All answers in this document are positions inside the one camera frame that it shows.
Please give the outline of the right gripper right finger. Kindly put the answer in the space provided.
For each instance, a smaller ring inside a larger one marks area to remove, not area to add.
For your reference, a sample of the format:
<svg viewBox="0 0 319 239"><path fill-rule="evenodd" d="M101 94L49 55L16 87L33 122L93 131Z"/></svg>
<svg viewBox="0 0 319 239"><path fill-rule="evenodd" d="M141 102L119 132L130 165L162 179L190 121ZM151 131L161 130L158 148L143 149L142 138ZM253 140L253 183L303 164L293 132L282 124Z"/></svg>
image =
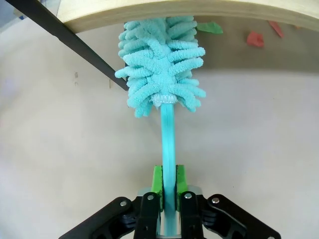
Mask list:
<svg viewBox="0 0 319 239"><path fill-rule="evenodd" d="M222 239L279 239L281 235L221 194L205 198L186 182L183 165L176 166L176 206L181 237L203 239L203 228Z"/></svg>

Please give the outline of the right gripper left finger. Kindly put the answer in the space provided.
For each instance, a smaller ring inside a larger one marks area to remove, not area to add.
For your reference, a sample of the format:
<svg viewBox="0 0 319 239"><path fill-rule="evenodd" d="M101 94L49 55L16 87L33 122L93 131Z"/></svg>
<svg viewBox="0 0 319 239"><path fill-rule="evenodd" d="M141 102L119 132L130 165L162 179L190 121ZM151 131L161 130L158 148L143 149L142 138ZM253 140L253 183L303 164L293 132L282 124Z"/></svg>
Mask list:
<svg viewBox="0 0 319 239"><path fill-rule="evenodd" d="M61 239L120 239L134 232L135 239L155 239L163 211L162 167L155 166L151 190L134 200L117 197Z"/></svg>

